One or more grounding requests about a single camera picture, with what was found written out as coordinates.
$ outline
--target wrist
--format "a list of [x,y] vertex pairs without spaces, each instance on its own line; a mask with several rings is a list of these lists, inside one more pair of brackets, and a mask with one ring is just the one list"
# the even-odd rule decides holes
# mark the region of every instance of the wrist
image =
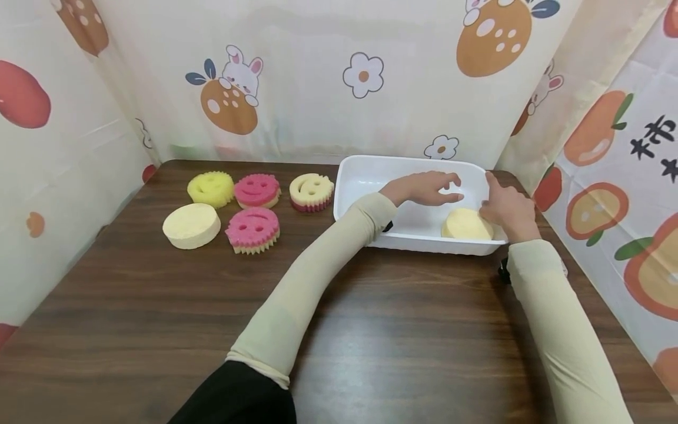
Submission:
[[539,227],[537,227],[537,223],[534,221],[530,223],[520,223],[506,226],[504,232],[509,238],[508,242],[510,244],[529,242],[531,240],[542,238],[541,234],[539,234]]
[[384,188],[379,190],[379,193],[385,196],[388,200],[391,200],[396,208],[398,208],[410,198],[410,195],[397,184],[397,181],[398,180],[390,181],[384,186]]

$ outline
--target tray rim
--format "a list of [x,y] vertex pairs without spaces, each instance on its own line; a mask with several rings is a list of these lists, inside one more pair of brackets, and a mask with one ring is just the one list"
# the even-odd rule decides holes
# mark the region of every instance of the tray rim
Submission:
[[[351,155],[347,156],[342,161],[339,163],[339,170],[337,171],[337,180],[336,180],[336,186],[334,188],[334,192],[338,193],[338,187],[339,187],[339,182],[341,181],[341,176],[342,176],[342,171],[344,169],[345,162],[350,160],[351,158],[358,158],[358,157],[365,157],[365,158],[374,158],[374,159],[381,159],[381,160],[395,160],[395,161],[430,161],[433,159],[423,159],[420,157],[400,157],[400,156],[379,156],[379,155]],[[450,161],[446,160],[444,162],[448,163],[463,163],[464,165],[470,165],[478,171],[482,171],[483,173],[486,172],[485,169],[479,167],[475,163],[471,162],[463,162],[463,161]],[[338,202],[336,201],[336,198],[332,202],[334,203],[333,208],[332,208],[332,214],[334,215],[334,220],[337,221],[341,216],[338,215]],[[424,240],[428,242],[442,242],[442,243],[449,243],[449,244],[475,244],[475,245],[480,245],[480,246],[503,246],[505,244],[508,244],[509,242],[507,240],[472,240],[472,239],[452,239],[448,237],[431,237],[430,235],[409,235],[409,234],[401,234],[401,233],[381,233],[379,237],[386,237],[386,238],[393,238],[393,239],[404,239],[404,240]]]

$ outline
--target sponge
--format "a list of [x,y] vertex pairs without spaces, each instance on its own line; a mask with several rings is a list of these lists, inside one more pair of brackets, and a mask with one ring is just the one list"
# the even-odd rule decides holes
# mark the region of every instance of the sponge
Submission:
[[334,183],[318,174],[299,175],[290,184],[292,207],[300,212],[319,212],[332,201]]
[[494,229],[480,217],[478,211],[455,209],[447,216],[441,230],[443,237],[465,240],[492,240]]
[[280,237],[278,216],[270,209],[253,207],[231,218],[226,229],[235,253],[257,254],[268,250]]
[[280,183],[273,175],[248,175],[235,185],[235,199],[243,209],[257,206],[271,209],[279,198]]
[[194,203],[221,208],[233,199],[233,178],[219,171],[196,175],[188,183],[188,195]]
[[221,229],[216,210],[210,205],[193,203],[178,208],[163,223],[163,233],[178,249],[197,249],[211,242]]

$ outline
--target pink and white sponge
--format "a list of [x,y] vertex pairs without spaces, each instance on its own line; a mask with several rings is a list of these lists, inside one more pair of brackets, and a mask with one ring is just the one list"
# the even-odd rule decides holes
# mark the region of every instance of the pink and white sponge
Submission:
[[248,208],[233,215],[226,236],[235,253],[257,254],[268,250],[278,240],[280,223],[270,209]]
[[332,201],[334,183],[318,174],[299,175],[290,184],[292,207],[300,212],[320,212]]
[[280,198],[280,183],[275,176],[251,174],[235,185],[235,199],[241,208],[272,208]]

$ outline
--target chinese character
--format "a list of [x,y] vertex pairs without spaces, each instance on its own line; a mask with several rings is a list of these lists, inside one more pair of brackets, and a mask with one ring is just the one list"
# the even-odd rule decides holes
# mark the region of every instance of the chinese character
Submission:
[[652,153],[648,147],[650,147],[650,144],[643,144],[643,139],[639,138],[638,140],[631,140],[631,145],[633,146],[633,150],[631,150],[631,155],[638,155],[638,160],[643,158],[643,155],[647,157],[654,157],[654,153]]
[[671,133],[676,129],[676,123],[670,119],[664,120],[666,115],[662,115],[657,122],[651,122],[645,126],[647,128],[647,134],[645,137],[650,137],[650,141],[654,144],[659,144],[662,141],[657,140],[657,137],[661,137],[664,140],[673,141],[673,135]]
[[662,165],[664,166],[664,172],[662,173],[662,176],[670,175],[671,182],[676,182],[676,177],[678,176],[678,159],[674,159],[672,161],[668,159],[662,159]]

